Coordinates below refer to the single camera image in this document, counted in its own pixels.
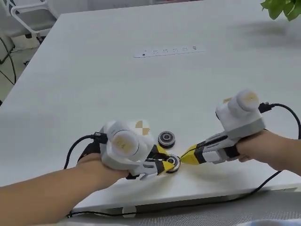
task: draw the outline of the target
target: power strip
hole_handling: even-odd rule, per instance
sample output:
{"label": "power strip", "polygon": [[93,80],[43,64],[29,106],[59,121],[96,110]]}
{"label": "power strip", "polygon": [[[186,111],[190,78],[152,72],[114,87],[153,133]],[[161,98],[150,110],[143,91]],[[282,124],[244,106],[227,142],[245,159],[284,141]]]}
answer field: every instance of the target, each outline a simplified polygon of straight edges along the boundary
{"label": "power strip", "polygon": [[204,51],[205,51],[205,49],[201,45],[178,46],[178,47],[172,47],[172,48],[154,48],[154,49],[145,50],[141,53],[134,54],[134,58],[157,57],[157,56],[187,54],[187,53],[198,53],[198,52],[204,52]]}

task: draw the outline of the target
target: black bearing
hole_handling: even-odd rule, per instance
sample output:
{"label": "black bearing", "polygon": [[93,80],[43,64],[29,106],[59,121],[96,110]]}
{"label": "black bearing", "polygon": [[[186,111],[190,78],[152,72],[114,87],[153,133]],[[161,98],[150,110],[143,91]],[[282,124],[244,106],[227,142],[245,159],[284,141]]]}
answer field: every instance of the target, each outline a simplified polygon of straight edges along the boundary
{"label": "black bearing", "polygon": [[172,148],[175,144],[175,136],[170,131],[163,131],[158,136],[158,143],[165,149]]}
{"label": "black bearing", "polygon": [[179,156],[171,154],[171,155],[169,155],[169,158],[167,159],[167,161],[169,163],[174,164],[174,167],[171,170],[166,171],[166,173],[175,173],[179,170],[180,165],[181,165],[181,159]]}

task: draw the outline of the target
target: white plastic housing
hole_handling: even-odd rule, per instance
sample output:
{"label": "white plastic housing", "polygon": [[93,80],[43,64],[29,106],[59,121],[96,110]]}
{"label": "white plastic housing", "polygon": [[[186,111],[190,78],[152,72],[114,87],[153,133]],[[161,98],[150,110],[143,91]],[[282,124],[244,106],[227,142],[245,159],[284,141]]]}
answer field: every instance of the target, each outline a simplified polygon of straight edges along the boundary
{"label": "white plastic housing", "polygon": [[216,115],[226,132],[243,127],[261,118],[257,95],[246,89],[216,108]]}

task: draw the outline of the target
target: black strap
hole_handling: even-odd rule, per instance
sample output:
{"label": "black strap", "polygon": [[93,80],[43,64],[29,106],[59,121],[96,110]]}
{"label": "black strap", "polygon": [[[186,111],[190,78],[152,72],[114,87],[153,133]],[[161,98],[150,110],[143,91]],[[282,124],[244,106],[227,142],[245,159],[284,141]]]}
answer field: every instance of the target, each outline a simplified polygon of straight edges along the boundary
{"label": "black strap", "polygon": [[240,156],[239,152],[237,151],[236,145],[231,146],[231,147],[226,147],[224,148],[226,155],[229,158],[235,158]]}
{"label": "black strap", "polygon": [[96,141],[88,144],[88,146],[85,148],[85,150],[83,151],[83,153],[80,155],[80,157],[77,160],[77,162],[79,160],[81,160],[83,157],[87,156],[88,154],[92,154],[92,153],[98,153],[98,154],[100,154],[100,146],[99,146],[99,143],[96,142]]}

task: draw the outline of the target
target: wrist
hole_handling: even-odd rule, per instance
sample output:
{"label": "wrist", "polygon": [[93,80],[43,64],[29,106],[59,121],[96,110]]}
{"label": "wrist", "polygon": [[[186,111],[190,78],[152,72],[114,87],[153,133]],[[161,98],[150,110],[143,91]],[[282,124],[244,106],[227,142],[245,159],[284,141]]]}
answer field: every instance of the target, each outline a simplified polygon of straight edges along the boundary
{"label": "wrist", "polygon": [[283,154],[286,170],[301,176],[301,140],[287,139]]}

